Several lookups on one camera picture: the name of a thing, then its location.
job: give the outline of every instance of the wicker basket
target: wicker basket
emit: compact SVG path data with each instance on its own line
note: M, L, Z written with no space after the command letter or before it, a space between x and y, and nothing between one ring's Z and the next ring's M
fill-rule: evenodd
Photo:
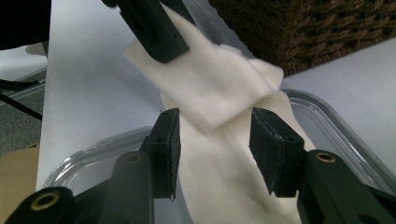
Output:
M396 0L209 0L285 76L396 36Z

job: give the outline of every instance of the wire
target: wire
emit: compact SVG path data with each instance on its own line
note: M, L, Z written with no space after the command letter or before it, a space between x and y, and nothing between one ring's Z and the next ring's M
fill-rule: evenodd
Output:
M32 116L35 119L39 119L39 120L43 120L43 116L37 112L35 112L34 110L32 110L31 108L22 105L20 103L18 103L17 101L7 97L6 95L4 95L3 93L0 92L0 101L3 101L4 103L11 105L12 107L20 110L21 112Z

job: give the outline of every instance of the robotic claw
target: robotic claw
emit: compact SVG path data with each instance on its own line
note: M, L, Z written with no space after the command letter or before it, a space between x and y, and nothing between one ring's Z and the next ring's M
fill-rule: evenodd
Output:
M67 188L28 197L6 224L154 223L153 199L175 199L179 110L161 113L139 151L121 155L113 176L73 196ZM396 198L364 186L337 155L304 150L304 140L272 111L252 111L251 153L269 193L294 197L303 223L396 223Z

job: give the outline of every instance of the napkin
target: napkin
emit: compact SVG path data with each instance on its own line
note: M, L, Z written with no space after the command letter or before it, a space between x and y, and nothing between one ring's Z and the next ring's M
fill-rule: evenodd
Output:
M315 148L279 91L280 68L208 41L163 6L190 47L170 63L151 59L136 40L125 57L180 108L179 179L194 223L301 223L296 199L268 194L248 148L253 106L276 112Z

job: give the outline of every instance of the floor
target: floor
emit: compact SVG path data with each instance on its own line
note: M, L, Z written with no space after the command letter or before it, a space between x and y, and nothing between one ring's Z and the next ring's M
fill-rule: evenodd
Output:
M45 76L46 71L43 71L23 81L42 80L45 79ZM26 95L17 101L42 114L44 90ZM0 127L0 156L40 141L41 121L22 113L10 105L0 105Z

